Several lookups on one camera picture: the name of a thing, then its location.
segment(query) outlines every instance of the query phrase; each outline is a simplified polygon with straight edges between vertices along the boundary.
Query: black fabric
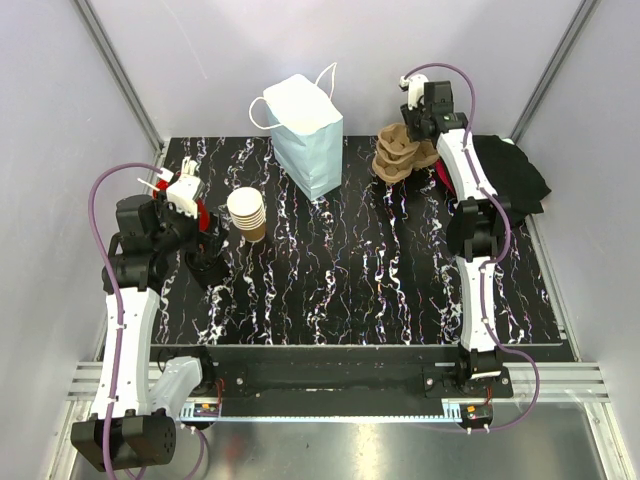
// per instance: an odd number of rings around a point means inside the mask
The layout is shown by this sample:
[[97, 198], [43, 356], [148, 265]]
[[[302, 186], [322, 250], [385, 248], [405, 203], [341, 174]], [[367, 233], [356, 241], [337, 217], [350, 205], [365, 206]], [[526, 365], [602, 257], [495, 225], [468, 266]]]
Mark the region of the black fabric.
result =
[[513, 226], [520, 225], [531, 213], [544, 211], [540, 200], [551, 189], [522, 150], [495, 135], [474, 136], [473, 146], [493, 188], [511, 200], [509, 217]]

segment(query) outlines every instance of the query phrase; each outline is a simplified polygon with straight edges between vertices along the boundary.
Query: gray wall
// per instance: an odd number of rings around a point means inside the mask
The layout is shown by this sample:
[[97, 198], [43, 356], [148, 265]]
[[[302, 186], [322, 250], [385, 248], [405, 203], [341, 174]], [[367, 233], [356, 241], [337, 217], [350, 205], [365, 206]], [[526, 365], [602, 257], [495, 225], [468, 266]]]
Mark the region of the gray wall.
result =
[[[264, 88], [337, 61], [349, 135], [401, 119], [401, 75], [453, 63], [478, 89], [478, 133], [509, 134], [578, 0], [92, 0], [160, 134], [264, 134]], [[452, 78], [437, 72], [434, 79]], [[457, 100], [468, 107], [466, 87]], [[264, 105], [257, 118], [265, 120]]]
[[[68, 0], [0, 3], [0, 465], [2, 478], [42, 478], [78, 360], [104, 320], [100, 258], [87, 195], [109, 166], [151, 161], [151, 148]], [[105, 185], [114, 202], [140, 191]]]
[[640, 2], [602, 2], [522, 147], [553, 193], [538, 217], [585, 359], [604, 372], [640, 472]]

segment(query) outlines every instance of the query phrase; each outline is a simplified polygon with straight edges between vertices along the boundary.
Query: white bag handle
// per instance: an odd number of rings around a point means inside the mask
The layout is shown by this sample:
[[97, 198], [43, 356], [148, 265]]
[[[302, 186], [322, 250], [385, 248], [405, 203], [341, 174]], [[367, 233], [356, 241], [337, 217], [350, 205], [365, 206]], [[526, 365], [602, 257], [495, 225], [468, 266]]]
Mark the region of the white bag handle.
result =
[[320, 75], [318, 75], [318, 78], [316, 78], [316, 87], [317, 87], [318, 82], [320, 82], [320, 79], [322, 78], [322, 76], [325, 73], [327, 73], [330, 69], [333, 68], [333, 71], [331, 72], [331, 93], [329, 94], [329, 100], [331, 100], [331, 97], [333, 97], [333, 88], [336, 86], [336, 67], [337, 66], [338, 66], [338, 62], [333, 62], [331, 65], [325, 68]]
[[258, 124], [256, 123], [256, 121], [253, 119], [253, 112], [252, 112], [252, 110], [253, 110], [253, 106], [256, 104], [256, 102], [257, 102], [258, 100], [264, 100], [264, 101], [265, 101], [265, 103], [266, 103], [267, 105], [269, 104], [269, 102], [267, 102], [267, 99], [266, 99], [266, 98], [264, 98], [264, 97], [258, 97], [258, 98], [256, 98], [253, 102], [251, 102], [251, 105], [249, 105], [249, 120], [251, 120], [251, 123], [253, 123], [253, 124], [254, 124], [256, 127], [258, 127], [260, 130], [271, 130], [272, 128], [281, 127], [281, 126], [282, 126], [282, 124], [281, 124], [281, 123], [279, 123], [279, 124], [277, 124], [277, 125], [272, 125], [272, 126], [270, 126], [270, 127], [263, 127], [262, 125], [258, 125]]
[[[333, 68], [333, 71], [331, 72], [331, 93], [329, 94], [329, 100], [331, 100], [331, 97], [333, 97], [333, 89], [336, 86], [336, 67], [337, 66], [338, 66], [338, 62], [333, 62], [331, 65], [325, 68], [320, 73], [320, 75], [318, 75], [318, 78], [316, 78], [316, 87], [317, 87], [318, 82], [320, 82], [320, 79], [324, 76], [324, 74]], [[267, 99], [264, 97], [257, 97], [253, 102], [251, 102], [251, 105], [249, 105], [249, 120], [251, 120], [251, 123], [253, 123], [260, 130], [271, 130], [272, 128], [281, 127], [282, 126], [281, 123], [278, 123], [277, 125], [271, 125], [270, 127], [263, 127], [262, 125], [258, 125], [256, 123], [256, 121], [253, 119], [253, 106], [256, 104], [258, 100], [264, 100], [265, 103], [267, 103], [267, 105], [269, 104], [269, 102], [267, 102]]]

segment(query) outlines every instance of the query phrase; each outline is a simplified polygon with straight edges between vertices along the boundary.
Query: paper cup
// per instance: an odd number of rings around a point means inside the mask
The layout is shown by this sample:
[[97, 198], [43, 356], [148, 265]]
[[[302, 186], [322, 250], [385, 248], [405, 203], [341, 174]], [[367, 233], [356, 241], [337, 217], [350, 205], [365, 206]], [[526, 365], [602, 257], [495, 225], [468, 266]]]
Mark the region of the paper cup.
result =
[[241, 187], [227, 198], [231, 221], [249, 242], [259, 242], [266, 234], [266, 211], [262, 194], [251, 187]]

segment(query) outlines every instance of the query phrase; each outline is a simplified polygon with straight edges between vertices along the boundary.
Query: wall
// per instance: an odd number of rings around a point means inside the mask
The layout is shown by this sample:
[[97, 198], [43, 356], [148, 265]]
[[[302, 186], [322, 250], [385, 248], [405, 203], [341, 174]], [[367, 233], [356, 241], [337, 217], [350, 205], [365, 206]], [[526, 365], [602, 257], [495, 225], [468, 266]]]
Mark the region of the wall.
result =
[[[2, 478], [36, 479], [105, 315], [89, 189], [153, 153], [70, 1], [1, 2], [0, 44], [0, 464]], [[105, 237], [132, 191], [123, 174], [99, 194]]]
[[[578, 0], [92, 0], [160, 134], [262, 134], [251, 101], [337, 61], [345, 132], [401, 120], [398, 80], [453, 63], [478, 90], [477, 133], [511, 132]], [[453, 78], [436, 72], [433, 79]], [[468, 93], [456, 81], [458, 106]], [[266, 123], [264, 105], [256, 109]]]
[[640, 2], [602, 2], [522, 141], [553, 193], [538, 217], [586, 360], [640, 472]]

